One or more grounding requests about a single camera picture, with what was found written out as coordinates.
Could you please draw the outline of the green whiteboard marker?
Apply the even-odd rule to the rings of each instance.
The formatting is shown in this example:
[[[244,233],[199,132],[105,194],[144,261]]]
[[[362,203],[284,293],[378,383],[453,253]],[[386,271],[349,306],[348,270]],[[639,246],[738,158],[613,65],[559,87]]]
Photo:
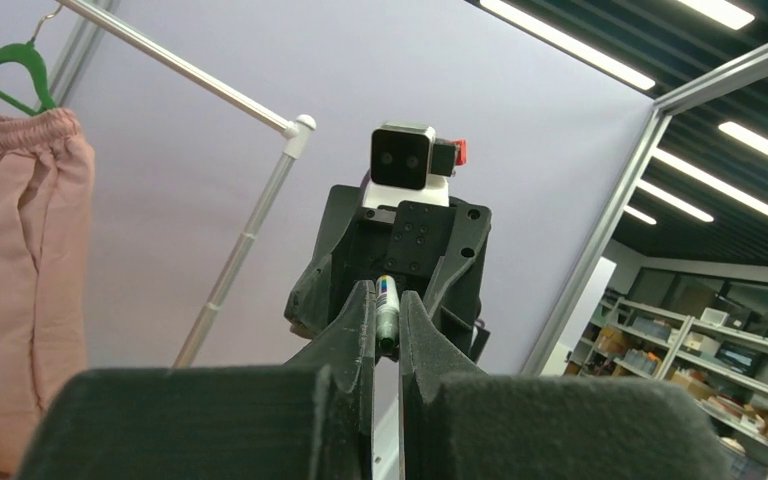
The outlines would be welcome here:
[[[382,355],[392,356],[399,342],[400,299],[397,283],[390,275],[376,281],[376,340]]]

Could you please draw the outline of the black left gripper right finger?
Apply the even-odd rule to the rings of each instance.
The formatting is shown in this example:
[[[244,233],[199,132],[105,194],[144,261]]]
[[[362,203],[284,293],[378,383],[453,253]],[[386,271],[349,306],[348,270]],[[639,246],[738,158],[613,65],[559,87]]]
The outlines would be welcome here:
[[[490,375],[413,291],[400,314],[405,479],[726,479],[726,454],[679,386]]]

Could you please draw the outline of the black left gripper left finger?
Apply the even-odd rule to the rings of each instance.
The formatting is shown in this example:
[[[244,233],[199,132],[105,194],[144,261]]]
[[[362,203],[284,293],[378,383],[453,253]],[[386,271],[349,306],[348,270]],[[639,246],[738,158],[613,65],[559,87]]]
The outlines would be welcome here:
[[[20,479],[368,479],[375,286],[282,365],[95,369],[70,379]]]

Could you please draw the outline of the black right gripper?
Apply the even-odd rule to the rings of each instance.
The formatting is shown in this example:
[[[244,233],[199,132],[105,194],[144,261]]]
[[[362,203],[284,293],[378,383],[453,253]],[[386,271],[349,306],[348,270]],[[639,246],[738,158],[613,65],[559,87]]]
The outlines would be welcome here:
[[[403,200],[364,207],[360,188],[335,185],[284,316],[317,334],[356,282],[389,275],[398,291],[417,292],[433,324],[476,361],[489,338],[480,290],[491,219],[489,208],[456,197],[446,206]]]

